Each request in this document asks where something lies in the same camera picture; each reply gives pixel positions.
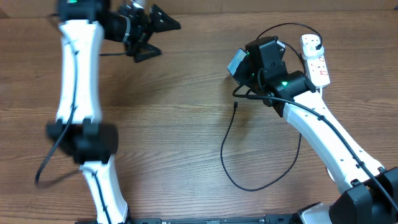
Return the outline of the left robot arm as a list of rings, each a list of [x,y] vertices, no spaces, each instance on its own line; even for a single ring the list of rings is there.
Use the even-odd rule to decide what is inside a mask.
[[[59,1],[62,35],[62,88],[54,123],[46,127],[53,148],[78,164],[96,207],[96,223],[131,223],[129,205],[118,182],[115,155],[118,129],[104,123],[99,94],[99,62],[104,40],[124,45],[135,62],[159,56],[149,39],[155,33],[179,30],[178,21],[157,5],[125,2],[117,12],[109,1]]]

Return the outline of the Samsung Galaxy smartphone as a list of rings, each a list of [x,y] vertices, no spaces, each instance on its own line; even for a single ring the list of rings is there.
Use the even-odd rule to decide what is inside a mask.
[[[227,70],[238,84],[245,83],[250,71],[250,65],[248,54],[242,48],[238,49],[228,64]]]

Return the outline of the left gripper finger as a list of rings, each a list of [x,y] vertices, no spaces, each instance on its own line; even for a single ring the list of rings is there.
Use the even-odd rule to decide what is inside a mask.
[[[150,59],[152,57],[162,55],[162,51],[151,44],[140,45],[133,53],[133,58],[136,63]]]
[[[156,4],[153,4],[150,8],[150,20],[152,28],[156,33],[181,29],[180,23],[171,18]]]

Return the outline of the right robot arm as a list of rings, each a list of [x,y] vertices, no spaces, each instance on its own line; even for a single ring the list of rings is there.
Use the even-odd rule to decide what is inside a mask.
[[[288,72],[287,44],[275,36],[258,38],[239,49],[228,71],[245,98],[261,100],[297,129],[326,165],[340,197],[315,203],[290,216],[291,223],[396,223],[397,169],[386,169],[342,127],[323,101],[328,76],[319,35],[303,35],[303,70]]]

